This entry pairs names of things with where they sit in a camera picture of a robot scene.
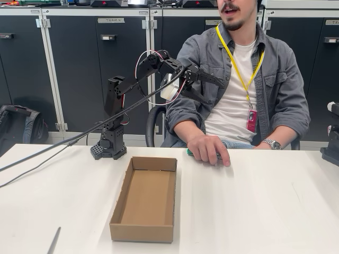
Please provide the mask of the person's right hand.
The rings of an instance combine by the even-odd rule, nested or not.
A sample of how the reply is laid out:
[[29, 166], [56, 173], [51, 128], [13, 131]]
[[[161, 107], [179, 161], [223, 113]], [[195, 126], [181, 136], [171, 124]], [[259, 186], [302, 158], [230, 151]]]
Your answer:
[[187, 138], [186, 144], [196, 160], [216, 165], [219, 154], [224, 166], [229, 167], [231, 164], [227, 148], [217, 136], [194, 134]]

